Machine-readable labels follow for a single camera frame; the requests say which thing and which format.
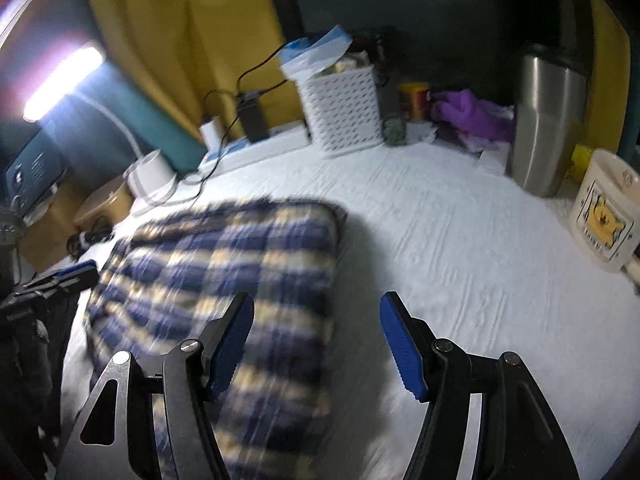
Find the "black charger adapter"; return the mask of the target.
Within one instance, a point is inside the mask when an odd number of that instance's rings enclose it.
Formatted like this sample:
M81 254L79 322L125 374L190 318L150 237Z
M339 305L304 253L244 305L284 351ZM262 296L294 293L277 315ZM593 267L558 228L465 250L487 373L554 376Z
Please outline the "black charger adapter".
M242 129L250 144L269 138L268 127L259 103L261 96L259 91L238 95L236 114L238 114Z

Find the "brown paper bowl with lid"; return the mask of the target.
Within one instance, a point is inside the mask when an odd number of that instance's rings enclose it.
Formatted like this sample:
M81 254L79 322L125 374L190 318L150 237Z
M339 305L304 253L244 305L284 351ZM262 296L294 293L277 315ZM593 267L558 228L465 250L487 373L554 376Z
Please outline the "brown paper bowl with lid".
M125 179L118 176L91 193L76 212L74 225L85 231L104 217L114 226L128 216L133 203L134 198Z

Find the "white power strip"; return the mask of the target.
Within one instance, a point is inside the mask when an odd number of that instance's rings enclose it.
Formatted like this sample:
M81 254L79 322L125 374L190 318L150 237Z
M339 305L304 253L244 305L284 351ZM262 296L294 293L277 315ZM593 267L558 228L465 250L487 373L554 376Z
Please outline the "white power strip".
M207 153L202 159L198 172L208 174L216 168L216 174L256 164L262 160L306 148L310 144L308 129L303 122L289 122L269 130L269 138L250 143L245 138L226 145L220 153Z

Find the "white blue plastic bag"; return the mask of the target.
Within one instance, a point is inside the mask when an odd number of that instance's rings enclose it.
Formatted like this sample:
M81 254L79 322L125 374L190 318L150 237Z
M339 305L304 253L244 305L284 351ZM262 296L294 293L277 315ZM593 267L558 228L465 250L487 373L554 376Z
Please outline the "white blue plastic bag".
M287 80L301 84L337 62L352 44L340 25L334 26L315 42L300 38L279 52L280 70Z

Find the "tablet screen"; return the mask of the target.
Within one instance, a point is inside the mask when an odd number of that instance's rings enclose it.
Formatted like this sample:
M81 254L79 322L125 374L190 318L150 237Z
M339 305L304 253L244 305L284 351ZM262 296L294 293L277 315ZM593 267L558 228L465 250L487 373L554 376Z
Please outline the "tablet screen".
M9 208L21 217L66 171L65 159L47 133L40 131L17 154L4 173Z

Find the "cream bear mug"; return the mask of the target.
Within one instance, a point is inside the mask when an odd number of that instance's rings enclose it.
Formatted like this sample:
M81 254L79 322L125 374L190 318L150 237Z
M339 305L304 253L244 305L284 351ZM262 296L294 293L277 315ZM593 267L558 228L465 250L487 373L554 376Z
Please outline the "cream bear mug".
M639 281L639 174L598 148L568 217L579 250L598 268Z

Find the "small green textured jar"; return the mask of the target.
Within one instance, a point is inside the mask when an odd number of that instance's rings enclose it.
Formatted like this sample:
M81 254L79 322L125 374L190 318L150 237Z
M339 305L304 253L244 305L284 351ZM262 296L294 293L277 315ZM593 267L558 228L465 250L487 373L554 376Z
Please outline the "small green textured jar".
M388 116L383 120L383 138L388 146L404 146L407 144L406 125L398 116Z

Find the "purple cloth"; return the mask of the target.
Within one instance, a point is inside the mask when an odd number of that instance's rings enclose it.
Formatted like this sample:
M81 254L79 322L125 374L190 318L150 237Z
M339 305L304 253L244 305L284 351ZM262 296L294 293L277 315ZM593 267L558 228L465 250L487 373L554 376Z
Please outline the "purple cloth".
M458 130L485 140L511 143L514 139L510 110L477 99L470 89L433 93L431 118L434 122L448 122Z

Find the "white charger adapter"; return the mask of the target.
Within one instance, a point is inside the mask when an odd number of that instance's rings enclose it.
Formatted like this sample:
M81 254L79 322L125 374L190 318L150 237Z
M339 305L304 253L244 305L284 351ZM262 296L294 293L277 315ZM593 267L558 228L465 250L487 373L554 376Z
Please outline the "white charger adapter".
M204 116L200 125L200 133L209 153L218 152L221 149L226 129L218 116Z

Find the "stainless steel tumbler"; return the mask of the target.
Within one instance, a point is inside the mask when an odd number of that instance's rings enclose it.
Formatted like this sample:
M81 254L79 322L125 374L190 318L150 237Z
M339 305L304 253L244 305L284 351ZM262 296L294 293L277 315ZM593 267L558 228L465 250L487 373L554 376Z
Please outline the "stainless steel tumbler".
M533 46L522 58L511 177L525 192L559 191L585 130L589 76L581 62Z

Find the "blue yellow plaid pants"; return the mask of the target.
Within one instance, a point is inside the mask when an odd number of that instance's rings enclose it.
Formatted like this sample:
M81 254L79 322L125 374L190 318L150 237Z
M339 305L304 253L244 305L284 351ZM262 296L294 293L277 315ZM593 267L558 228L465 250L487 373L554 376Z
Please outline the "blue yellow plaid pants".
M202 404L233 479L311 479L330 412L330 292L346 212L258 198L154 219L119 240L88 300L93 367L119 351L160 380L160 473L175 477L172 387Z

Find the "white perforated plastic basket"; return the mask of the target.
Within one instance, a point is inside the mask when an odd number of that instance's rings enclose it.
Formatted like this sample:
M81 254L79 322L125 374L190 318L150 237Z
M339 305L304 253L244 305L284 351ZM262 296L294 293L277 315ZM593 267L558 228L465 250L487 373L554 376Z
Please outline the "white perforated plastic basket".
M372 66L312 77L297 85L312 143L324 157L383 143Z

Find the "white textured table cover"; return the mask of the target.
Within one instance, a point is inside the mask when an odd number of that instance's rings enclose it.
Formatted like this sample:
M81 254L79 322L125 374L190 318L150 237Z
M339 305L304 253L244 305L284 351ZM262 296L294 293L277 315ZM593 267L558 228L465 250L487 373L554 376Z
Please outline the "white textured table cover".
M378 303L391 291L467 352L519 354L578 474L605 476L639 421L639 297L577 249L566 225L574 196L566 184L541 200L437 143L334 159L303 148L208 181L200 205L320 198L347 212L314 478L399 479L408 466L425 406L381 330Z

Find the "cardboard box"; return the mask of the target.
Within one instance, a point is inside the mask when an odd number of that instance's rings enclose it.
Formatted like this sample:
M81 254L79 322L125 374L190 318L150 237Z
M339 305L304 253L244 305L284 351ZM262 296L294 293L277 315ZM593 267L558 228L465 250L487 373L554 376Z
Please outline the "cardboard box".
M36 272L67 257L66 242L76 232L75 214L88 196L74 182L64 183L44 215L27 228L20 252Z

